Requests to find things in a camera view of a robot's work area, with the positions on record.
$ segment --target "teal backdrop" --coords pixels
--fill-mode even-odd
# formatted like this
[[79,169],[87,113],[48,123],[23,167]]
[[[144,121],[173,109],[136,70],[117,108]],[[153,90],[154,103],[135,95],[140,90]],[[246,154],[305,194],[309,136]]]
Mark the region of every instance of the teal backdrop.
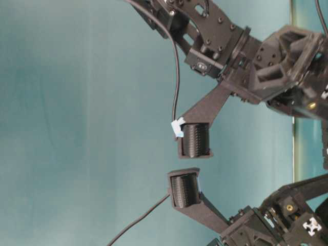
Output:
[[[260,40],[290,21],[286,0],[216,3]],[[226,217],[292,182],[291,118],[237,98],[211,129],[215,156],[179,160],[174,78],[170,42],[122,1],[0,1],[0,244],[106,245],[175,169],[200,167]],[[178,114],[216,85],[183,63],[181,78]],[[116,245],[214,237],[166,201]]]

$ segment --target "black cable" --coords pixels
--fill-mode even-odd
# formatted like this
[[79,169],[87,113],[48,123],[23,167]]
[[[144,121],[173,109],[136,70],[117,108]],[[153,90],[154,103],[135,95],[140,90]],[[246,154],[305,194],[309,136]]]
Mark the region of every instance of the black cable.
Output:
[[117,239],[119,239],[125,232],[127,232],[128,229],[130,229],[131,227],[133,227],[134,225],[136,225],[137,223],[139,223],[140,221],[142,221],[144,218],[146,218],[147,215],[149,215],[155,208],[157,208],[161,203],[163,203],[169,196],[170,195],[167,194],[160,201],[158,201],[158,203],[156,203],[154,206],[152,206],[144,215],[142,215],[140,218],[136,219],[134,222],[132,222],[131,224],[129,224],[127,227],[125,227],[119,234],[117,234],[116,237],[114,237],[109,242],[109,244],[107,244],[107,246],[112,246]]
[[319,0],[315,0],[315,1],[316,1],[317,12],[318,12],[318,15],[319,15],[319,18],[320,18],[324,33],[325,33],[326,36],[328,36],[328,28],[327,28],[326,22],[324,21],[324,17],[323,17],[321,8],[320,8]]
[[174,39],[173,39],[172,35],[170,34],[170,32],[167,30],[167,28],[160,22],[160,20],[158,20],[155,16],[153,16],[146,8],[141,6],[139,3],[134,2],[133,0],[123,0],[123,1],[131,4],[133,7],[135,7],[140,12],[145,14],[149,19],[151,19],[156,25],[158,25],[165,32],[165,34],[169,37],[169,39],[172,42],[174,56],[175,56],[175,67],[176,67],[176,87],[175,87],[173,107],[172,107],[172,121],[175,121],[176,120],[176,107],[178,104],[179,89],[180,89],[180,64],[179,64],[178,50],[176,48]]

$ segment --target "screw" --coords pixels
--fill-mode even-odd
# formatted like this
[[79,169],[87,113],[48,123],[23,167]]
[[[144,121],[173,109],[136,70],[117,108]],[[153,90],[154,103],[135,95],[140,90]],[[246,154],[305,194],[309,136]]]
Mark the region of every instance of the screw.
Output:
[[312,103],[310,103],[309,105],[308,105],[308,108],[309,109],[315,109],[317,107],[317,104],[316,103],[314,103],[314,102],[312,102]]
[[214,59],[214,60],[218,60],[219,57],[220,57],[219,53],[216,53],[216,52],[215,52],[215,53],[213,54],[213,59]]
[[208,49],[207,49],[207,47],[206,47],[205,45],[202,45],[201,48],[200,48],[200,51],[201,51],[201,53],[203,53],[203,54],[204,54],[205,52],[207,52],[207,50],[208,50]]
[[294,207],[293,207],[293,205],[287,205],[286,206],[286,208],[287,208],[287,210],[289,211],[289,212],[291,212],[291,211],[293,211],[294,210]]

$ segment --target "ribbed gripper pad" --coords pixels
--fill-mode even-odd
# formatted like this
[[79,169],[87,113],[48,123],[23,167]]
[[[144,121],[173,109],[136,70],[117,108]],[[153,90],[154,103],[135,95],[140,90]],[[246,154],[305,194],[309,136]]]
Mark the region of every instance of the ribbed gripper pad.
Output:
[[183,155],[197,158],[210,154],[210,137],[208,124],[188,124],[183,127]]
[[200,203],[195,173],[171,177],[173,200],[176,207],[186,208]]

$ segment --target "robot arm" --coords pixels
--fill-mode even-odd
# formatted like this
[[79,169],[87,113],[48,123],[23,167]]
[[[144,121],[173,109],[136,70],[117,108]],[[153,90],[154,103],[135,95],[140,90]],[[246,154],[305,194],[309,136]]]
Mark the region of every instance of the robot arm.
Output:
[[[251,29],[232,23],[212,0],[135,0],[170,31],[186,55],[185,62],[218,86],[182,117],[180,158],[207,158],[209,128],[231,96],[280,113],[328,120],[328,40],[285,26],[261,42]],[[166,35],[140,12],[148,25]]]
[[198,174],[199,169],[168,174],[172,206],[217,232],[224,245],[328,245],[328,199],[315,212],[306,203],[328,193],[328,175],[284,186],[259,208],[246,207],[228,221],[200,193]]

